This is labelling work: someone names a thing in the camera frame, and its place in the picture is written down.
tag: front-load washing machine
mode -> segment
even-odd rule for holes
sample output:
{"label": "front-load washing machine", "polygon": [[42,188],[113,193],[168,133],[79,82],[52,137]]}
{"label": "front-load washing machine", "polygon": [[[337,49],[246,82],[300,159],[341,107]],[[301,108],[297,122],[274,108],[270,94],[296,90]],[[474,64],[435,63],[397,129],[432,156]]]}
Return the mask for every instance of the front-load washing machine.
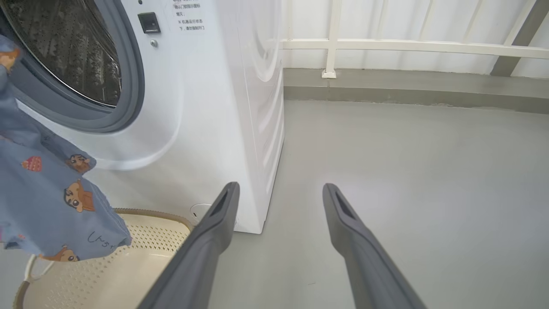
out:
{"label": "front-load washing machine", "polygon": [[0,0],[20,108],[97,160],[115,208],[197,223],[240,183],[261,233],[284,140],[278,0]]}

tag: blue garment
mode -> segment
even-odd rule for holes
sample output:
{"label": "blue garment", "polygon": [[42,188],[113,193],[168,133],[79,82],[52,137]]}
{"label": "blue garment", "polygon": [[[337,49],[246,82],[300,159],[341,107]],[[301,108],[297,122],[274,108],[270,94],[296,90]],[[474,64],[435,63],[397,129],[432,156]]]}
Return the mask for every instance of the blue garment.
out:
{"label": "blue garment", "polygon": [[95,159],[19,110],[8,86],[18,55],[0,36],[0,242],[73,262],[130,245],[122,218],[82,177]]}

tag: concrete floor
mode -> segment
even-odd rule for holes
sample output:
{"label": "concrete floor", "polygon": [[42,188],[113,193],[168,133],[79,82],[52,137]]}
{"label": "concrete floor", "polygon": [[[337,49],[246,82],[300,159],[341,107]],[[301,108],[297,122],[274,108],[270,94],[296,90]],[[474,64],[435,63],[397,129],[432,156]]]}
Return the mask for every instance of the concrete floor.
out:
{"label": "concrete floor", "polygon": [[211,309],[354,308],[326,182],[428,308],[549,308],[549,116],[290,101],[285,119],[264,232],[235,233]]}

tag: laundry basket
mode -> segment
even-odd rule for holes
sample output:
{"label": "laundry basket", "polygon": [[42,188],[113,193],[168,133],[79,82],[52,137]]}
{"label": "laundry basket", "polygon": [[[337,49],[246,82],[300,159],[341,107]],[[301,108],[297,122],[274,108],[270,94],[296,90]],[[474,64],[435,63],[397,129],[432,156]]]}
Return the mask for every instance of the laundry basket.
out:
{"label": "laundry basket", "polygon": [[111,255],[76,263],[51,262],[33,275],[29,260],[14,309],[135,309],[191,233],[179,216],[138,209],[116,209],[132,235],[132,245]]}

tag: metal railing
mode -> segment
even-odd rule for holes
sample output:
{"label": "metal railing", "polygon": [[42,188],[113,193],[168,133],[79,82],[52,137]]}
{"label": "metal railing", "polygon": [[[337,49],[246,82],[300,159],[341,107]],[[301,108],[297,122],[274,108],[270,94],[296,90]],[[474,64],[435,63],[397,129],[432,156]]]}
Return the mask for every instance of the metal railing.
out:
{"label": "metal railing", "polygon": [[375,38],[367,39],[341,39],[339,38],[339,22],[341,18],[341,4],[343,0],[332,0],[332,11],[330,13],[329,34],[327,39],[299,39],[293,38],[292,23],[292,0],[287,0],[287,39],[282,40],[283,49],[327,49],[328,57],[326,69],[322,74],[323,78],[335,78],[335,53],[338,49],[362,49],[362,50],[388,50],[388,51],[422,51],[422,52],[444,52],[444,53],[465,53],[484,54],[494,56],[524,57],[549,59],[549,49],[541,47],[515,46],[512,45],[517,37],[520,28],[528,17],[536,0],[528,0],[521,13],[518,15],[503,44],[470,43],[471,31],[479,12],[483,8],[485,0],[478,0],[471,15],[467,29],[461,42],[450,41],[426,41],[425,30],[429,27],[433,18],[433,7],[436,0],[429,0],[427,12],[423,18],[419,40],[384,40],[381,39],[383,27],[386,24],[388,2],[383,0],[381,14]]}

